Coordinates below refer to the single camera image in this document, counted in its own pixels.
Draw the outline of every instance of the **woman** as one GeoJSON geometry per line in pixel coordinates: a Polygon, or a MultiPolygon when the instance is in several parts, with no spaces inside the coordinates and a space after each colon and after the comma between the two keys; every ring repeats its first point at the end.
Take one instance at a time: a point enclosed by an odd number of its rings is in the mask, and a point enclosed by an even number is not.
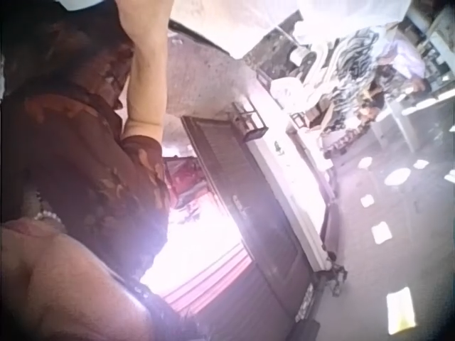
{"type": "Polygon", "coordinates": [[[166,243],[161,139],[172,5],[117,0],[135,45],[123,132],[115,101],[87,85],[108,50],[71,77],[37,79],[4,100],[2,310],[40,340],[198,336],[139,283],[166,243]],[[24,188],[32,189],[25,197],[24,188]]]}

